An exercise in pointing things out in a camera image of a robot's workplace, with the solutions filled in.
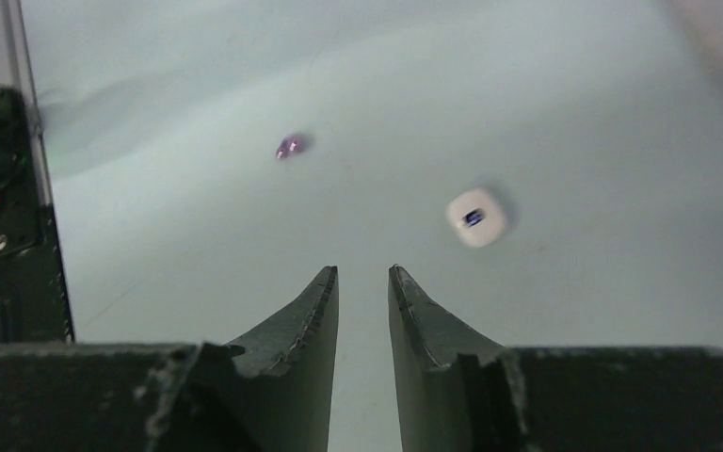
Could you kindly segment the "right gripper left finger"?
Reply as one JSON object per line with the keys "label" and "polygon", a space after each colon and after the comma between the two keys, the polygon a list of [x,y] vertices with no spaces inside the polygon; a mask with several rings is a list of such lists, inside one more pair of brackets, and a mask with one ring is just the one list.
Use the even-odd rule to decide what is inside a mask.
{"label": "right gripper left finger", "polygon": [[324,451],[338,270],[225,345],[0,345],[0,451]]}

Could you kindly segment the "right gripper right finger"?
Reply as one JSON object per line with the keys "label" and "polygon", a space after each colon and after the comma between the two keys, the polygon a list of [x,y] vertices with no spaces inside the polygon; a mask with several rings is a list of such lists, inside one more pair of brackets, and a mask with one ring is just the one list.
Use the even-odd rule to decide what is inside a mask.
{"label": "right gripper right finger", "polygon": [[505,347],[401,266],[389,324],[406,451],[723,451],[723,349]]}

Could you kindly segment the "white earbud charging case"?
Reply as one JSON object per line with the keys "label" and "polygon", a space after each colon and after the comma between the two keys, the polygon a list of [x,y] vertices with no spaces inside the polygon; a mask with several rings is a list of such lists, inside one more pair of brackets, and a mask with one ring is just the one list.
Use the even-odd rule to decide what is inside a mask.
{"label": "white earbud charging case", "polygon": [[482,187],[465,191],[450,201],[445,217],[458,239],[476,249],[501,239],[509,226],[503,205]]}

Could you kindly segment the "purple earbud one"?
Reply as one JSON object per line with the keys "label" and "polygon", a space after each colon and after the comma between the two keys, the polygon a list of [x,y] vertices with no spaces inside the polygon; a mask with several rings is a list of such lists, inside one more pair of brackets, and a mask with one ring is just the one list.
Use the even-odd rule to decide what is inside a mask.
{"label": "purple earbud one", "polygon": [[279,144],[275,157],[279,160],[302,153],[307,147],[307,138],[302,134],[292,134],[284,137]]}

